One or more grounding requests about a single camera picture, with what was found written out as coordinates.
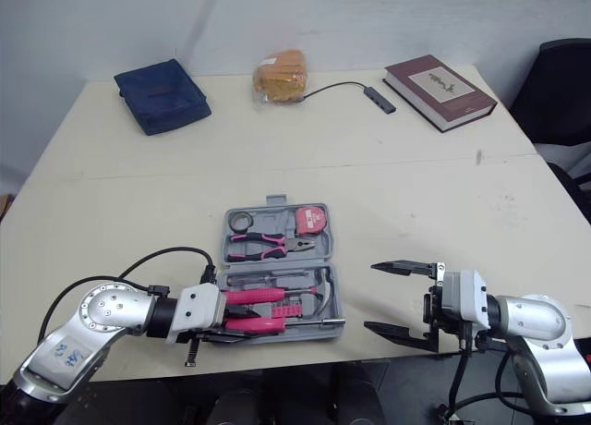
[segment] navy blue pouch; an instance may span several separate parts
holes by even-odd
[[[119,95],[151,136],[207,117],[206,97],[174,59],[115,76]]]

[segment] book cover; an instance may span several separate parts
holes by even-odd
[[[386,67],[385,81],[440,130],[492,112],[497,102],[433,55]]]

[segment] gray tool case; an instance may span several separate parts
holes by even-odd
[[[216,277],[217,285],[222,291],[242,291],[259,288],[300,289],[310,288],[320,284],[317,270],[327,268],[332,285],[332,294],[328,304],[321,312],[315,312],[322,303],[321,288],[318,294],[292,295],[281,302],[265,302],[250,305],[261,317],[271,317],[273,306],[286,304],[301,304],[301,318],[288,318],[287,322],[319,321],[327,318],[344,317],[339,284],[334,267],[327,262],[332,255],[331,219],[328,207],[323,203],[307,203],[301,205],[287,205],[285,195],[267,196],[267,206],[257,208],[236,208],[228,211],[224,217],[222,263],[227,267]],[[288,252],[281,259],[265,258],[262,261],[229,262],[229,254],[256,254],[272,248],[269,244],[259,242],[233,243],[230,237],[235,232],[229,226],[230,219],[240,212],[252,216],[253,225],[248,233],[283,234],[287,238],[296,236],[296,210],[302,206],[320,207],[326,214],[326,226],[315,234],[298,237],[314,240],[316,246],[304,251]],[[275,335],[262,335],[241,344],[267,344],[274,342],[291,342],[300,340],[330,339],[338,337],[343,332],[344,325],[309,325],[289,327],[284,332]]]

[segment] bread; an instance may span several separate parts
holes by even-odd
[[[306,88],[306,60],[301,51],[271,54],[252,74],[255,91],[271,102],[297,101]]]

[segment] black chair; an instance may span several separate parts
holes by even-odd
[[[533,143],[574,146],[591,141],[591,39],[542,43],[510,112]],[[579,188],[591,174],[554,175],[591,224],[591,201]]]

